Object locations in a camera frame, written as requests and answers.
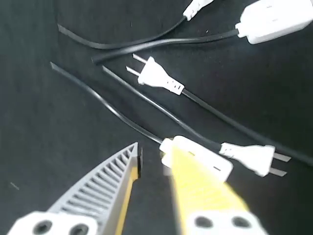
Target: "plug prong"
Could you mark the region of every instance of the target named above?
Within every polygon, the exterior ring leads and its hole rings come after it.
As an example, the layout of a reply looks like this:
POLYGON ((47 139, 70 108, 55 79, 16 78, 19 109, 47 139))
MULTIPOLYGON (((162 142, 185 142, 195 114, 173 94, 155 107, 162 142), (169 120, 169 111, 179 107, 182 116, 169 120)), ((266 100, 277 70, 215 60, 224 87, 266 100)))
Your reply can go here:
POLYGON ((137 71, 133 70, 132 68, 129 68, 128 66, 126 66, 126 70, 130 73, 132 73, 133 75, 136 75, 137 77, 140 76, 140 73, 138 73, 137 71))
POLYGON ((291 157, 279 154, 279 153, 274 153, 274 158, 277 160, 281 160, 283 162, 289 162, 289 160, 291 159, 291 157))
POLYGON ((136 55, 136 54, 133 54, 133 58, 134 58, 135 60, 138 60, 138 61, 144 63, 144 64, 147 63, 147 61, 146 61, 145 59, 141 58, 140 56, 138 56, 138 55, 136 55))
POLYGON ((283 177, 287 174, 287 172, 283 171, 283 170, 279 170, 279 169, 275 169, 275 168, 270 168, 269 172, 273 175, 277 175, 280 177, 283 177))

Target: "plug housing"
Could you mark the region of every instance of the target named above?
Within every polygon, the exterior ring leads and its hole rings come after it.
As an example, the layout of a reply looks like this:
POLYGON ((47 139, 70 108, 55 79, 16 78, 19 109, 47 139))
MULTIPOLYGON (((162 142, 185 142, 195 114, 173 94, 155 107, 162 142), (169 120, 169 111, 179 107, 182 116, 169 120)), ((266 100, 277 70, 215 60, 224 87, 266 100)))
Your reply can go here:
POLYGON ((219 153, 240 161, 257 175, 264 177, 270 172, 275 147, 270 145, 238 146, 222 143, 219 153))
POLYGON ((184 89, 184 85, 171 78, 164 68, 159 65, 153 57, 149 57, 146 61, 136 54, 133 54, 134 59, 145 64, 141 73, 126 67, 126 70, 138 76, 138 83, 140 85, 148 85, 150 87, 163 87, 170 92, 180 95, 184 89))
POLYGON ((198 11, 200 11, 203 7, 209 5, 213 0, 193 0, 189 6, 187 6, 183 15, 190 21, 198 11))
POLYGON ((312 20, 312 0, 259 0, 244 9, 236 29, 238 37, 257 44, 299 31, 312 20))

